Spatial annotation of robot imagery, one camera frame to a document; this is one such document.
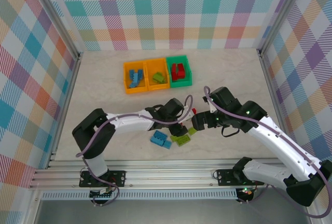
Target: colorful checkered wall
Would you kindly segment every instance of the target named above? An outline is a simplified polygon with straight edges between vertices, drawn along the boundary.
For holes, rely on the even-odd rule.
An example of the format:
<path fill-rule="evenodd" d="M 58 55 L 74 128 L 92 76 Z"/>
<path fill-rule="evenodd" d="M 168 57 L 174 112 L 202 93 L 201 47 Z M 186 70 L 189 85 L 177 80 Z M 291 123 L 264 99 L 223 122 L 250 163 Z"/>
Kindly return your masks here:
<path fill-rule="evenodd" d="M 280 0 L 279 1 L 278 6 L 274 10 L 272 18 L 270 19 L 270 22 L 269 22 L 267 28 L 264 31 L 263 37 L 260 40 L 258 47 L 256 47 L 256 48 L 258 48 L 258 49 L 262 48 L 262 46 L 263 46 L 263 44 L 264 44 L 264 42 L 266 40 L 266 37 L 268 36 L 268 34 L 269 34 L 270 30 L 271 30 L 271 27 L 274 25 L 275 20 L 276 20 L 277 16 L 279 15 L 279 11 L 280 11 L 281 7 L 284 5 L 285 2 L 286 2 L 286 0 Z"/>
<path fill-rule="evenodd" d="M 290 136 L 332 160 L 332 0 L 296 0 L 264 59 Z"/>
<path fill-rule="evenodd" d="M 82 49 L 82 48 L 79 46 L 78 41 L 77 41 L 77 38 L 76 38 L 76 36 L 74 35 L 73 30 L 72 30 L 72 28 L 70 27 L 70 25 L 69 25 L 69 23 L 68 23 L 66 17 L 64 16 L 62 10 L 60 9 L 60 6 L 59 6 L 58 2 L 57 2 L 56 0 L 51 0 L 51 2 L 53 3 L 54 8 L 55 8 L 55 10 L 57 11 L 58 16 L 60 17 L 60 19 L 61 19 L 61 21 L 62 21 L 64 27 L 67 29 L 67 31 L 68 31 L 68 33 L 69 33 L 69 35 L 70 35 L 70 37 L 71 37 L 71 39 L 72 39 L 72 41 L 73 41 L 73 43 L 74 43 L 76 49 L 77 49 L 79 52 L 83 52 L 84 49 Z"/>
<path fill-rule="evenodd" d="M 88 50 L 252 47 L 272 1 L 64 0 Z"/>
<path fill-rule="evenodd" d="M 39 0 L 0 0 L 0 223 L 19 223 L 45 164 L 74 59 Z"/>

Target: white robotic arm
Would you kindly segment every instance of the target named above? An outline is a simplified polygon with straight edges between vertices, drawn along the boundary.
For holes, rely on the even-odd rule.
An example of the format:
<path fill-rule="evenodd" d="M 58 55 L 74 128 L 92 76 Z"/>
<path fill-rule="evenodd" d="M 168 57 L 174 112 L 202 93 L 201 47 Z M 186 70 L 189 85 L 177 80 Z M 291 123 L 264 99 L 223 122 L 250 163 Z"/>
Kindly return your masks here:
<path fill-rule="evenodd" d="M 203 99 L 209 103 L 210 110 L 197 114 L 191 106 L 183 106 L 177 99 L 171 99 L 165 105 L 148 107 L 124 115 L 106 114 L 102 109 L 96 109 L 73 130 L 73 136 L 82 151 L 79 155 L 84 155 L 94 176 L 107 178 L 105 175 L 108 169 L 102 152 L 114 135 L 169 128 L 172 135 L 182 136 L 187 133 L 187 129 L 181 123 L 188 119 L 191 119 L 193 127 L 198 131 L 204 130 L 204 125 L 207 124 L 208 128 L 222 127 L 223 134 L 224 128 L 232 126 L 260 140 L 286 166 L 270 166 L 244 157 L 233 167 L 234 178 L 239 183 L 248 179 L 274 185 L 285 190 L 299 204 L 309 206 L 325 185 L 312 165 L 314 164 L 324 177 L 329 179 L 332 174 L 332 162 L 322 162 L 304 151 L 282 132 L 268 117 L 266 111 L 255 102 L 248 101 L 241 105 L 225 87 L 218 88 L 206 96 L 209 97 L 209 101 L 206 97 Z M 218 108 L 229 111 L 234 116 L 245 116 L 247 120 L 232 117 Z M 299 151 L 311 162 L 306 161 Z"/>

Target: marble table surface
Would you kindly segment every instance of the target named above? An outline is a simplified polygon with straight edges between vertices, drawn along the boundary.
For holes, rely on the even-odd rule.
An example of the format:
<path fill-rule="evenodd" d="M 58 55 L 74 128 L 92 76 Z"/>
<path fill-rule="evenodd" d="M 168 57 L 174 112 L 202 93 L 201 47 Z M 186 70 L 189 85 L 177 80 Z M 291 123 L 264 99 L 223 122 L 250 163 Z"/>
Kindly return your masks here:
<path fill-rule="evenodd" d="M 192 86 L 126 94 L 123 85 L 123 63 L 128 61 L 186 54 L 192 70 Z M 76 160 L 79 148 L 71 135 L 91 111 L 103 108 L 107 113 L 131 113 L 148 106 L 165 104 L 170 98 L 184 102 L 193 95 L 198 112 L 208 110 L 202 99 L 203 87 L 211 90 L 228 87 L 244 104 L 255 101 L 276 121 L 275 111 L 255 49 L 212 50 L 131 50 L 85 52 L 57 149 L 56 160 Z M 185 125 L 191 127 L 191 121 Z M 170 134 L 168 129 L 162 132 Z M 150 142 L 153 132 L 131 132 L 113 137 L 105 148 L 107 160 L 181 160 L 274 158 L 275 155 L 248 134 L 224 138 L 221 128 L 206 129 L 192 136 L 189 143 L 170 150 Z"/>

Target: orange bin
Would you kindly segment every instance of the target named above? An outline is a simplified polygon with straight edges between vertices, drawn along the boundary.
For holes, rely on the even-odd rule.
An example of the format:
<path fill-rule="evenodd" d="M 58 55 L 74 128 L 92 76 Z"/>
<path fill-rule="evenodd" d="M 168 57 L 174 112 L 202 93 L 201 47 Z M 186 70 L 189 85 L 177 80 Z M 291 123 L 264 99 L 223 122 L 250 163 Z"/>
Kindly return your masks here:
<path fill-rule="evenodd" d="M 170 88 L 170 75 L 167 69 L 166 58 L 146 60 L 146 71 L 149 91 Z M 165 83 L 157 83 L 152 79 L 157 72 L 160 72 L 165 78 Z"/>
<path fill-rule="evenodd" d="M 131 69 L 135 70 L 135 72 L 137 72 L 139 69 L 143 69 L 143 79 L 140 81 L 140 84 L 135 88 L 129 87 L 132 82 L 129 77 L 129 70 Z M 125 62 L 123 64 L 123 83 L 124 87 L 126 88 L 126 93 L 141 93 L 148 91 L 148 79 L 145 62 Z"/>
<path fill-rule="evenodd" d="M 129 88 L 131 79 L 129 78 L 129 70 L 138 71 L 143 69 L 144 78 L 136 88 Z M 160 72 L 165 78 L 165 83 L 157 83 L 153 81 L 153 75 Z M 123 83 L 126 93 L 140 93 L 159 89 L 170 88 L 170 75 L 167 68 L 166 58 L 150 59 L 136 62 L 125 62 L 123 64 Z"/>

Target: green lego brick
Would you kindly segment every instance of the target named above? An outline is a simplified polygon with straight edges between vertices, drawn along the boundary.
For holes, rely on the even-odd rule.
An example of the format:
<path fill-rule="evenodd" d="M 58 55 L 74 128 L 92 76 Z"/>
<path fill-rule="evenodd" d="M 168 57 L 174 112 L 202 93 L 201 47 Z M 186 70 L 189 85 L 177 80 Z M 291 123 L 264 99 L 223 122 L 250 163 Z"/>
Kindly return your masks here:
<path fill-rule="evenodd" d="M 152 80 L 157 81 L 157 83 L 165 83 L 165 77 L 163 77 L 162 73 L 156 72 L 152 76 Z"/>
<path fill-rule="evenodd" d="M 190 137 L 186 134 L 181 137 L 178 137 L 176 142 L 177 142 L 177 145 L 183 146 L 184 144 L 187 144 L 190 140 L 191 140 Z"/>
<path fill-rule="evenodd" d="M 176 142 L 176 141 L 177 141 L 177 139 L 178 139 L 178 137 L 176 137 L 176 136 L 173 136 L 173 135 L 171 136 L 171 141 L 172 141 L 172 142 Z"/>
<path fill-rule="evenodd" d="M 194 127 L 189 128 L 188 133 L 190 136 L 193 136 L 195 133 L 197 133 L 197 130 Z"/>

